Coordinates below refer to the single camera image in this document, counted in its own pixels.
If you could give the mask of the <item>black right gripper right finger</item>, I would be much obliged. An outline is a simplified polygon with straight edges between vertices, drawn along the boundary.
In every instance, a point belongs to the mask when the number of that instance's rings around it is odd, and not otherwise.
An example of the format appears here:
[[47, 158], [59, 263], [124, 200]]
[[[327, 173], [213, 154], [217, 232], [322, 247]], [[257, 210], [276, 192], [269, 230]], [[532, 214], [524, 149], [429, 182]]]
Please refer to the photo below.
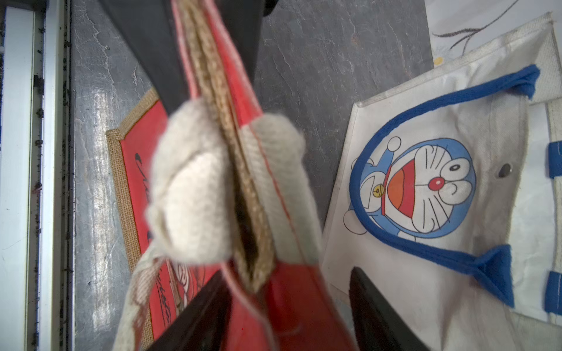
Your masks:
[[349, 298], [360, 350], [429, 350], [359, 267], [351, 271]]

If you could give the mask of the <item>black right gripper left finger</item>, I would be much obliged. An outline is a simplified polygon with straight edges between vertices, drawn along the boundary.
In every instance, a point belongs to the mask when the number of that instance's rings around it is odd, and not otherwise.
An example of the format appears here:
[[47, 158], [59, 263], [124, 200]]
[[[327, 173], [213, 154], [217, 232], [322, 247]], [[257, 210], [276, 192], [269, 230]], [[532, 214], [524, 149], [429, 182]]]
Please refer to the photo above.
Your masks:
[[[190, 99], [177, 45], [170, 1], [101, 0], [171, 115]], [[223, 23], [254, 80], [265, 1], [216, 1]]]

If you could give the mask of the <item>red Christmas jute bag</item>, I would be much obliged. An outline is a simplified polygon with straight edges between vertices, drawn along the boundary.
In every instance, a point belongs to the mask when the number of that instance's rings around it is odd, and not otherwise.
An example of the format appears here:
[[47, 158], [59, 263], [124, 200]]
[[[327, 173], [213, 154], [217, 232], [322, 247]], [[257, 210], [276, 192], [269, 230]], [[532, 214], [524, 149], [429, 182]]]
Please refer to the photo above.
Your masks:
[[107, 134], [133, 275], [115, 350], [355, 350], [321, 275], [304, 138], [263, 112], [216, 1], [170, 1], [190, 99]]

